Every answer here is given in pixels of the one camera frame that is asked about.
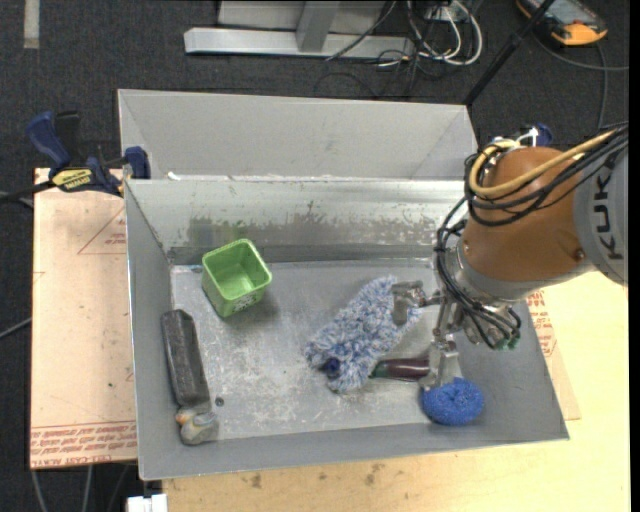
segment metal stand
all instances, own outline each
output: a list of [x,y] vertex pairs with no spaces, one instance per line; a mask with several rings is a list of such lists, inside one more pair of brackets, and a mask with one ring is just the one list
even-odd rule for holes
[[[184,34],[185,50],[187,54],[331,57],[359,39],[362,33],[330,32],[332,25],[343,12],[340,10],[341,3],[344,2],[304,2],[295,30],[192,28]],[[269,6],[256,7],[256,9],[269,9]],[[392,56],[394,56],[394,50],[408,53],[412,46],[412,43],[404,37],[369,35],[341,57],[375,59],[383,52]]]

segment dark gray carpet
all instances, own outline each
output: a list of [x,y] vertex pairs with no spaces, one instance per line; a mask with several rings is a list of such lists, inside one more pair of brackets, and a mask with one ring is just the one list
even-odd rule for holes
[[[628,66],[630,1],[588,0],[609,34],[600,43],[611,67]],[[513,0],[486,0],[477,18],[485,36],[481,58],[451,72],[425,64],[433,77],[377,71],[349,60],[252,56],[186,56],[183,34],[214,21],[214,2],[87,2],[42,0],[40,49],[23,48],[24,1],[0,2],[0,190],[30,185],[31,169],[49,166],[24,135],[29,120],[44,110],[78,110],[87,148],[100,144],[118,152],[118,88],[205,90],[238,94],[321,96],[388,101],[461,103],[510,35],[524,23]],[[390,32],[404,30],[390,18]],[[601,66],[597,48],[560,52],[563,58]],[[603,93],[606,94],[602,111]],[[575,144],[598,124],[628,119],[628,72],[578,67],[550,55],[527,37],[471,105],[479,142],[508,134],[526,122],[547,124],[559,146]],[[32,212],[0,204],[0,332],[31,315]],[[0,510],[37,510],[27,470],[30,330],[0,340]],[[89,510],[105,510],[122,466],[96,467]],[[139,494],[135,468],[125,474],[123,496]],[[86,470],[40,475],[51,511],[80,510]],[[121,501],[115,500],[115,509]]]

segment bin floor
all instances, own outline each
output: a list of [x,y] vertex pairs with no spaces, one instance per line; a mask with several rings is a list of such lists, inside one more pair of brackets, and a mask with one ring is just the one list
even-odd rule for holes
[[[358,391],[338,395],[303,356],[311,336],[373,279],[420,279],[430,294],[435,277],[428,261],[269,267],[273,280],[262,301],[226,319],[216,314],[201,288],[201,267],[172,270],[174,307],[194,318],[211,397],[222,404],[216,407],[220,439],[428,423],[416,383],[372,379]],[[426,308],[389,357],[423,354],[437,309]]]

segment cable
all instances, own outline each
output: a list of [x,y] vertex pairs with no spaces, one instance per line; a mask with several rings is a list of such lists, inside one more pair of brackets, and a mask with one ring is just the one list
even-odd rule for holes
[[[576,159],[570,165],[562,169],[546,185],[537,188],[535,191],[530,192],[529,194],[526,194],[524,196],[520,196],[517,198],[511,198],[511,199],[509,199],[509,197],[512,197],[513,194],[521,190],[522,187],[511,190],[500,197],[493,197],[493,198],[482,197],[481,198],[480,196],[476,195],[476,193],[471,190],[471,187],[469,186],[469,179],[468,179],[468,176],[470,174],[469,167],[471,166],[470,161],[472,160],[473,157],[468,158],[465,161],[464,191],[465,191],[465,197],[468,202],[469,214],[474,220],[476,220],[478,223],[482,225],[497,227],[497,226],[504,226],[507,224],[511,224],[525,217],[526,215],[529,215],[533,211],[548,208],[558,203],[560,200],[566,197],[572,190],[574,190],[577,186],[584,183],[585,181],[587,181],[587,179],[595,175],[600,170],[602,165],[602,164],[597,165],[599,160],[603,158],[610,158],[613,155],[618,155],[622,150],[628,147],[628,144],[629,144],[628,126],[623,125],[613,130],[613,134],[607,139],[603,140],[601,144],[599,144],[597,147],[593,147],[592,149],[586,151],[584,154],[580,156],[580,158]],[[583,170],[588,169],[592,165],[595,167],[595,169],[589,170],[587,173],[587,176],[581,177],[581,179],[577,183],[573,184],[569,188],[569,190],[565,190],[562,193],[562,195],[560,195],[559,197],[556,197],[552,201],[545,203],[547,198],[550,196],[551,192],[553,192],[558,186],[565,183],[567,180],[574,177],[578,173],[581,173]],[[514,211],[508,210],[508,208],[523,206],[523,205],[526,205],[526,206],[519,211],[514,212]],[[478,215],[476,211],[477,209],[501,210],[504,213],[508,213],[509,216],[501,220],[487,220]]]
[[35,471],[31,471],[31,480],[33,481],[33,488],[36,491],[36,498],[38,499],[38,505],[40,505],[41,512],[48,512],[47,505],[45,504],[44,497],[42,496],[42,489],[40,488],[38,475],[36,475]]
[[520,318],[511,310],[511,308],[508,308],[507,312],[513,318],[513,321],[509,321],[509,319],[495,313],[482,303],[474,301],[458,286],[444,262],[444,253],[447,250],[450,235],[456,234],[459,236],[459,232],[463,229],[466,221],[462,220],[456,223],[453,227],[449,227],[449,223],[451,222],[455,212],[461,208],[465,201],[465,198],[458,201],[458,203],[450,210],[441,227],[437,231],[437,242],[434,248],[436,271],[438,272],[447,293],[462,308],[471,322],[473,322],[478,334],[485,344],[492,349],[497,349],[501,348],[501,346],[499,347],[491,341],[480,324],[480,320],[483,320],[496,328],[502,334],[503,338],[508,340],[507,344],[509,344],[511,340],[518,339],[520,337]]
[[127,476],[127,472],[129,471],[130,467],[131,466],[129,464],[124,465],[124,469],[122,470],[122,473],[120,473],[120,477],[118,478],[116,486],[113,489],[113,494],[111,495],[111,499],[109,500],[109,505],[107,506],[106,512],[111,512],[113,510],[113,507],[116,504],[116,500],[118,499],[118,496],[120,494],[122,484],[124,483],[124,477]]
[[[91,480],[93,478],[93,466],[89,466],[87,469],[87,480],[84,488],[84,496],[82,498],[82,512],[87,512],[89,508],[89,494],[91,491]],[[42,488],[40,487],[40,480],[35,471],[31,471],[31,481],[33,482],[33,488],[36,492],[36,498],[41,512],[48,512],[47,505],[44,502],[44,496],[42,495]]]
[[384,22],[384,20],[386,20],[389,15],[391,14],[391,11],[393,11],[393,9],[396,6],[396,1],[391,2],[391,4],[389,5],[389,8],[386,10],[386,12],[380,17],[380,19],[378,19],[378,21],[376,21],[373,25],[371,25],[367,30],[364,31],[364,33],[362,33],[355,41],[353,41],[351,44],[345,46],[342,50],[334,53],[331,57],[328,57],[326,59],[326,61],[331,61],[331,60],[335,60],[338,59],[340,57],[342,57],[344,54],[350,52],[351,50],[353,50],[356,46],[358,46],[362,41],[364,41],[364,39],[371,34],[376,28],[378,28],[382,22]]
[[562,62],[566,62],[567,64],[571,64],[573,66],[578,66],[580,68],[584,68],[584,69],[591,69],[593,71],[629,71],[629,66],[614,66],[614,67],[607,67],[607,66],[592,66],[590,64],[583,64],[582,62],[576,62],[575,60],[571,60],[571,59],[567,59],[566,57],[562,57],[561,55],[558,55],[557,52],[554,52],[553,50],[551,50],[550,48],[547,47],[546,44],[544,44],[537,36],[534,37],[536,43],[538,43],[542,49],[547,52],[549,55],[555,57],[556,59],[560,59]]
[[602,51],[602,46],[596,44],[598,48],[598,54],[600,55],[600,62],[602,63],[602,101],[600,102],[600,113],[598,114],[598,122],[596,123],[596,130],[602,129],[602,123],[604,122],[604,111],[607,105],[607,89],[609,88],[609,70],[607,69],[607,61]]
[[[9,192],[5,192],[3,190],[0,190],[0,198],[4,197],[4,196],[8,196]],[[20,202],[22,204],[24,204],[25,206],[28,206],[29,208],[31,208],[33,210],[33,199],[26,199],[26,198],[20,198],[15,202]]]
[[91,493],[91,480],[93,477],[93,466],[89,466],[87,469],[87,483],[84,486],[84,497],[82,499],[82,512],[87,512],[89,507],[89,494]]
[[551,160],[535,167],[534,169],[531,169],[525,174],[517,176],[516,178],[509,180],[505,183],[501,183],[500,185],[495,185],[493,187],[483,187],[478,183],[478,173],[482,165],[488,159],[488,157],[493,153],[495,153],[496,151],[500,151],[505,148],[508,149],[508,148],[516,147],[516,144],[517,144],[515,141],[509,141],[509,142],[505,142],[503,146],[501,144],[501,141],[499,141],[497,143],[492,144],[487,149],[487,151],[483,150],[480,153],[480,156],[474,162],[473,166],[471,167],[471,172],[469,173],[469,188],[471,189],[472,192],[476,193],[479,196],[484,196],[485,198],[490,198],[490,196],[492,195],[495,196],[498,194],[513,192],[517,187],[532,181],[533,179],[545,173],[552,167],[555,167],[556,165],[566,162],[570,158],[576,155],[579,155],[580,153],[584,153],[585,151],[588,151],[589,149],[592,149],[598,144],[606,141],[611,137],[611,135],[613,135],[613,133],[614,133],[614,130],[611,130],[601,135],[598,135],[596,137],[593,137],[592,139],[589,139],[588,141],[583,142],[582,144],[572,147],[571,149],[565,151],[564,153],[561,153],[560,155],[552,158]]
[[[455,5],[456,8],[460,9],[465,14],[467,20],[471,24],[472,34],[476,41],[476,50],[474,54],[462,60],[456,59],[456,57],[458,56],[462,48],[462,35],[460,34],[457,23],[451,17],[449,8],[447,7],[442,8],[442,12],[444,12],[445,16],[448,18],[447,25],[450,27],[450,30],[453,32],[455,36],[456,46],[455,48],[446,50],[444,52],[434,51],[433,48],[425,41],[424,35],[422,34],[422,32],[420,32],[417,25],[415,24],[414,13],[413,13],[413,1],[411,0],[407,0],[407,19],[414,36],[417,38],[416,46],[424,48],[424,50],[426,50],[426,52],[420,51],[418,53],[420,57],[434,60],[434,61],[444,62],[445,64],[450,64],[453,66],[468,66],[470,64],[473,64],[476,60],[478,60],[478,58],[482,53],[482,47],[484,44],[483,38],[482,38],[482,30],[480,29],[480,25],[475,19],[475,16],[473,16],[461,2],[459,2],[458,0],[454,0],[454,3],[452,5]],[[429,20],[431,22],[431,25],[435,21],[435,19],[433,18],[434,16],[433,13],[434,11],[431,11],[431,19]]]
[[26,320],[23,320],[22,322],[17,323],[13,327],[9,327],[6,331],[0,332],[0,340],[2,338],[6,338],[10,334],[13,334],[17,330],[22,329],[24,326],[29,325],[30,323],[31,323],[31,318],[27,318]]

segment blue clamp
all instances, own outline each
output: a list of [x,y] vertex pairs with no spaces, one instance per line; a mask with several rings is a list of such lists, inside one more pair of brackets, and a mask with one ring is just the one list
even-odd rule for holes
[[[53,114],[50,111],[34,117],[27,126],[27,136],[36,149],[49,156],[54,166],[49,171],[51,186],[57,186],[65,192],[93,190],[111,195],[122,196],[122,180],[109,172],[102,158],[90,156],[84,166],[70,167],[71,156],[56,133]],[[128,162],[133,170],[133,178],[149,179],[151,168],[144,150],[139,146],[127,148],[124,158],[119,162]]]

